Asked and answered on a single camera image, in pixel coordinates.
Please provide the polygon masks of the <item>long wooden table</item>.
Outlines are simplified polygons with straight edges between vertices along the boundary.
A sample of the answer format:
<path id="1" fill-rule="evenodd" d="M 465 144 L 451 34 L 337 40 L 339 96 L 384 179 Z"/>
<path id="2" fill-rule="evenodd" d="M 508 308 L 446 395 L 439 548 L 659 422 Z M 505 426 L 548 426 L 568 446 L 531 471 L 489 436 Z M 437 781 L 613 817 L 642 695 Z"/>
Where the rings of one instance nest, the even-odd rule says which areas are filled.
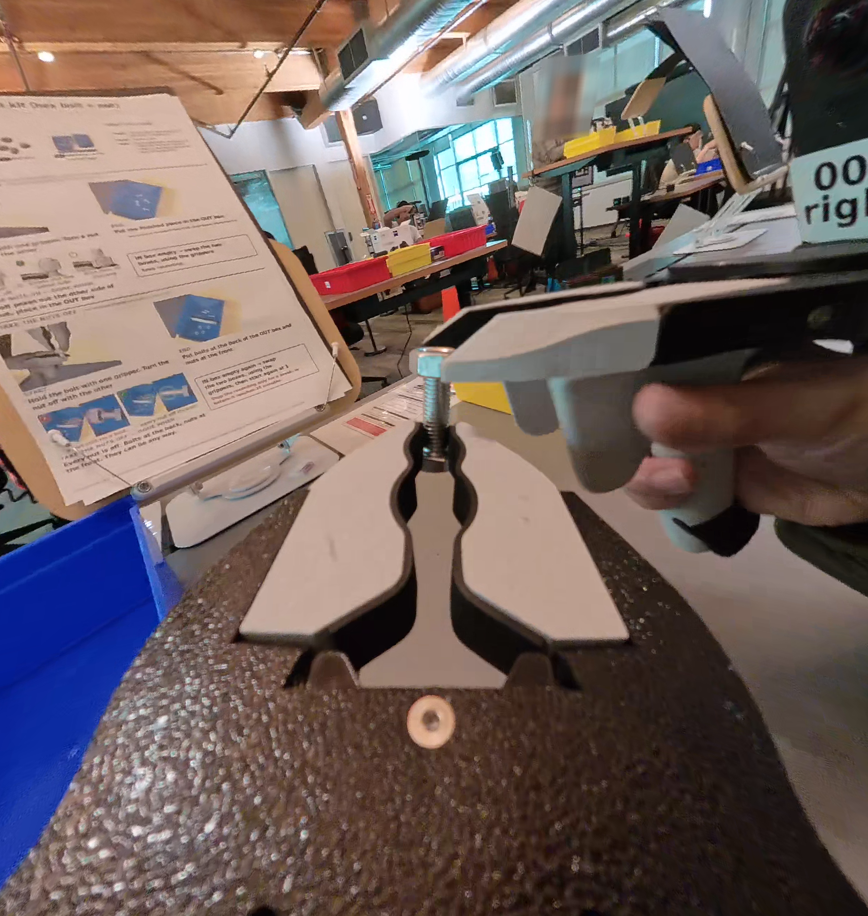
<path id="1" fill-rule="evenodd" d="M 398 312 L 421 299 L 449 288 L 456 288 L 486 267 L 486 259 L 507 248 L 505 240 L 463 252 L 455 258 L 441 259 L 420 269 L 389 278 L 356 291 L 322 295 L 320 316 L 355 306 L 361 323 L 388 312 Z"/>

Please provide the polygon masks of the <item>steel bolt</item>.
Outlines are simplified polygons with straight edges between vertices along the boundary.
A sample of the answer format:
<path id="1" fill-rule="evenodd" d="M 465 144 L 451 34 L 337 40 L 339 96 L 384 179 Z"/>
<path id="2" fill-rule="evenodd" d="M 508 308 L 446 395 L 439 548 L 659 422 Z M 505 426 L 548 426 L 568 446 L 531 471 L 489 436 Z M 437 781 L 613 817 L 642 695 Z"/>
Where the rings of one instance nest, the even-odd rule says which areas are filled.
<path id="1" fill-rule="evenodd" d="M 451 389 L 434 376 L 424 377 L 422 427 L 423 469 L 429 473 L 442 473 L 448 466 L 450 440 Z"/>

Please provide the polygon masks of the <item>person's right hand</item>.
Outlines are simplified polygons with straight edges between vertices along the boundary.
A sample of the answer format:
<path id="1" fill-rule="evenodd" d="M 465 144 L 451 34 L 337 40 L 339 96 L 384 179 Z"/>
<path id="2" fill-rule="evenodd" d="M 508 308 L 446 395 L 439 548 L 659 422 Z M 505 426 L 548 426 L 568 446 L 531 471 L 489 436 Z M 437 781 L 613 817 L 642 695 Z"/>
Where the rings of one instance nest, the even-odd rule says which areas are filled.
<path id="1" fill-rule="evenodd" d="M 787 362 L 734 385 L 644 386 L 634 423 L 685 457 L 649 457 L 626 485 L 648 510 L 673 510 L 699 483 L 692 460 L 734 455 L 746 510 L 814 527 L 868 521 L 868 355 Z"/>

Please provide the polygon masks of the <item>clear acrylic stand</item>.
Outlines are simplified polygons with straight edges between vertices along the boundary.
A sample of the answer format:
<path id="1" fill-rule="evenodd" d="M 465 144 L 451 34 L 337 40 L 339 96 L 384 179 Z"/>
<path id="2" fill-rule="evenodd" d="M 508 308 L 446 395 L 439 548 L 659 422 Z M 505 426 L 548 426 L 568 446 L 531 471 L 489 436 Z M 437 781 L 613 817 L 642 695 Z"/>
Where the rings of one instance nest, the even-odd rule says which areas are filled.
<path id="1" fill-rule="evenodd" d="M 681 244 L 672 253 L 689 256 L 714 251 L 727 251 L 744 247 L 766 231 L 759 223 L 740 223 L 747 207 L 759 196 L 760 189 L 735 194 L 707 222 L 682 237 Z"/>

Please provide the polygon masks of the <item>blue plastic bin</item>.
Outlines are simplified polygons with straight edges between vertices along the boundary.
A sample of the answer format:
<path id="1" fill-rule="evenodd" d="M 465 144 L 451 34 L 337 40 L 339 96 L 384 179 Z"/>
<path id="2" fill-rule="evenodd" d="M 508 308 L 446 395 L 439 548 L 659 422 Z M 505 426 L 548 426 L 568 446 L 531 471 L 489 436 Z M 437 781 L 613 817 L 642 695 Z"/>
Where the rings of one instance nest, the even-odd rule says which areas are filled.
<path id="1" fill-rule="evenodd" d="M 0 889 L 182 593 L 133 498 L 0 559 Z"/>

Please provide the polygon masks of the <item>white clipboard stand base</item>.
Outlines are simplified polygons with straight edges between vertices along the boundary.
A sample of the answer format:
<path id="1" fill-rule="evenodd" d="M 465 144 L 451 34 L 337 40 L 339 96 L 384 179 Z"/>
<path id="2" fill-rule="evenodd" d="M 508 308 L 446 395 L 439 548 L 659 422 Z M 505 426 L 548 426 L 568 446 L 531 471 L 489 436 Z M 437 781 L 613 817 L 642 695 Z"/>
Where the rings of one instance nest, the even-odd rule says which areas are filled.
<path id="1" fill-rule="evenodd" d="M 310 436 L 299 435 L 189 485 L 165 508 L 173 545 L 188 549 L 216 537 L 309 485 L 340 458 Z M 312 473 L 300 474 L 308 461 L 315 463 Z"/>

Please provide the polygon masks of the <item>wooden support post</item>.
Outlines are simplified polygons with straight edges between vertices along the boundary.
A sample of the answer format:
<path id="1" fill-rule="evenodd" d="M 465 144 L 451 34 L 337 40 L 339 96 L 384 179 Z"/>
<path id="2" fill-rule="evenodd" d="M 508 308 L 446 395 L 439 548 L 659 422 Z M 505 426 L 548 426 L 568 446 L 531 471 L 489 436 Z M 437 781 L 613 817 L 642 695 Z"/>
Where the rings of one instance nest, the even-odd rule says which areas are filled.
<path id="1" fill-rule="evenodd" d="M 376 228 L 380 223 L 377 194 L 372 180 L 372 171 L 368 168 L 368 161 L 362 154 L 352 110 L 337 110 L 335 120 L 345 146 L 365 225 L 370 229 Z"/>

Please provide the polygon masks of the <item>silver ventilation duct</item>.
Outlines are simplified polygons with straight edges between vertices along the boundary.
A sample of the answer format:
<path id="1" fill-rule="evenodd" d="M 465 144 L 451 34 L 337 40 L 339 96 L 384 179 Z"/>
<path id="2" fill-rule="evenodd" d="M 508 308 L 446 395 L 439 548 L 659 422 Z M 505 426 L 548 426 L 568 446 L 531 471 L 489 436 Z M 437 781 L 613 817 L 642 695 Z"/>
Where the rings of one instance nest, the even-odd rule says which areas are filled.
<path id="1" fill-rule="evenodd" d="M 363 20 L 337 51 L 318 91 L 320 117 L 344 111 L 382 86 L 484 2 L 398 2 L 383 20 Z M 467 100 L 611 17 L 637 6 L 615 1 L 515 2 L 420 78 L 424 96 L 454 88 Z"/>

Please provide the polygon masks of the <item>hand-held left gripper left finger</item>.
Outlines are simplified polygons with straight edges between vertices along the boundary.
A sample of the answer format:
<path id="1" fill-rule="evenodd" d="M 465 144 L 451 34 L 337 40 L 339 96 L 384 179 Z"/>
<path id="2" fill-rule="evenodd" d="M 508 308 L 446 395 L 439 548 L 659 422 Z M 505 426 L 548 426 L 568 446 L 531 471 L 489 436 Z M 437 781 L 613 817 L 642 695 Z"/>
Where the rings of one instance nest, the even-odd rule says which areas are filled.
<path id="1" fill-rule="evenodd" d="M 410 632 L 416 440 L 416 423 L 392 429 L 310 487 L 240 624 L 240 640 L 311 657 L 337 651 L 363 668 Z"/>

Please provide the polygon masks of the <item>red plastic bin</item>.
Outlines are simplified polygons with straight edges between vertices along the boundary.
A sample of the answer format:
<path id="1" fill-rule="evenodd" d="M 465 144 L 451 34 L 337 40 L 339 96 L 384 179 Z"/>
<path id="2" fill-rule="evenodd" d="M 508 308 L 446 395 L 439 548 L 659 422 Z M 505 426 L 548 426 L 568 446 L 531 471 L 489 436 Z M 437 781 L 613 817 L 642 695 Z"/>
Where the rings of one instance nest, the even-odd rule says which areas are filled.
<path id="1" fill-rule="evenodd" d="M 427 239 L 432 260 L 449 260 L 486 246 L 487 226 L 473 225 L 469 228 L 434 235 Z"/>
<path id="2" fill-rule="evenodd" d="M 310 276 L 317 292 L 335 297 L 357 292 L 375 284 L 390 281 L 392 274 L 385 258 L 367 258 Z"/>

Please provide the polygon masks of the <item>laminated barcode sheet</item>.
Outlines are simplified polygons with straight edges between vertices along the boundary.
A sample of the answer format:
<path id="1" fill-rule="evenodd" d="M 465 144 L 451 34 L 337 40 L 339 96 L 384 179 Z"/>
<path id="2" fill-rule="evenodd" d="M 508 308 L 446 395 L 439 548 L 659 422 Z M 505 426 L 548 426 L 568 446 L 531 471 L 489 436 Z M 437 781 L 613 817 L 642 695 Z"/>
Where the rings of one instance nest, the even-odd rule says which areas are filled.
<path id="1" fill-rule="evenodd" d="M 310 437 L 345 456 L 385 433 L 413 427 L 424 416 L 424 380 L 412 375 L 356 402 L 353 409 L 333 418 Z"/>

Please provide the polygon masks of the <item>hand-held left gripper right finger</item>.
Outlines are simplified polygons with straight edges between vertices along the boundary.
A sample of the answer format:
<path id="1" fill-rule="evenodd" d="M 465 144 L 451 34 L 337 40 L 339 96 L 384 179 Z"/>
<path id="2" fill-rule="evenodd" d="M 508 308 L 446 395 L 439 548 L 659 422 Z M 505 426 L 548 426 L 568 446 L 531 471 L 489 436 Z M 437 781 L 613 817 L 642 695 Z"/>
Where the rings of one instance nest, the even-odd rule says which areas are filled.
<path id="1" fill-rule="evenodd" d="M 569 672 L 564 654 L 623 646 L 628 627 L 568 503 L 534 465 L 469 423 L 451 432 L 451 625 L 501 672 L 524 656 Z"/>

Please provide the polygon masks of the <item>person's right forearm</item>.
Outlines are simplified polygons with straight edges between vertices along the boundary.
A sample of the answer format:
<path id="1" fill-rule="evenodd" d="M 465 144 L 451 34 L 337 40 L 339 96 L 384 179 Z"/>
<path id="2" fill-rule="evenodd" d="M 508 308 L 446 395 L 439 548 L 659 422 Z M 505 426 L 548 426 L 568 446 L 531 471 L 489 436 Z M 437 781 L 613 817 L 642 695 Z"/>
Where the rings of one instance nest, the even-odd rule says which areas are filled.
<path id="1" fill-rule="evenodd" d="M 814 527 L 776 520 L 774 530 L 795 556 L 868 597 L 868 521 Z"/>

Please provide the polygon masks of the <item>grey desk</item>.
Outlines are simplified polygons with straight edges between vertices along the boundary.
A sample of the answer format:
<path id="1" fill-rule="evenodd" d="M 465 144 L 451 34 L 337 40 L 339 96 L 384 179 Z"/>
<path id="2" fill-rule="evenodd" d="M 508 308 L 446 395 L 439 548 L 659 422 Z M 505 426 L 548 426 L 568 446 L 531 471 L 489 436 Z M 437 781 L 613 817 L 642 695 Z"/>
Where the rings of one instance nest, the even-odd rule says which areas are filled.
<path id="1" fill-rule="evenodd" d="M 624 496 L 589 494 L 561 432 L 535 437 L 512 417 L 479 406 L 458 406 L 454 415 L 575 493 L 687 599 L 760 707 L 833 861 L 868 903 L 868 598 L 791 555 L 770 522 L 736 558 L 690 557 Z M 420 551 L 417 628 L 361 670 L 362 688 L 501 682 L 451 632 L 448 567 L 460 523 L 446 476 L 425 476 L 420 515 L 408 523 Z"/>

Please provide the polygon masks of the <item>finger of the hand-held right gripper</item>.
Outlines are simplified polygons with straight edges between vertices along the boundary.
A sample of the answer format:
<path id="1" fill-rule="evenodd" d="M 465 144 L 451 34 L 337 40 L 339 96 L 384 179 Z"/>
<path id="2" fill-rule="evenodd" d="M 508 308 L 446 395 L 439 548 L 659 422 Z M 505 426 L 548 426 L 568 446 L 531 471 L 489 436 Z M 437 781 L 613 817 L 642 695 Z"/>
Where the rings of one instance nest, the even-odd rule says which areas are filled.
<path id="1" fill-rule="evenodd" d="M 651 382 L 723 384 L 737 381 L 754 350 L 728 343 L 699 354 L 683 349 L 689 330 L 677 329 L 656 364 L 655 321 L 615 325 L 610 312 L 569 316 L 561 328 L 525 327 L 524 319 L 488 323 L 442 367 L 449 383 L 501 383 L 520 429 L 539 436 L 560 429 L 580 484 L 609 493 L 634 476 L 650 440 L 633 419 L 634 396 Z"/>
<path id="2" fill-rule="evenodd" d="M 645 315 L 648 311 L 646 306 L 637 309 L 634 305 L 623 304 L 628 296 L 647 291 L 649 288 L 641 282 L 624 281 L 472 306 L 460 310 L 436 328 L 423 341 L 423 346 L 457 349 L 488 323 L 504 317 L 523 318 L 525 327 L 532 323 L 535 326 L 546 323 L 548 327 L 557 329 L 562 327 L 562 320 L 569 316 L 600 316 L 610 312 L 615 325 L 629 324 L 635 327 L 638 322 L 654 319 L 653 343 L 648 347 L 651 351 L 657 351 L 661 323 L 659 308 L 655 307 L 652 314 Z"/>

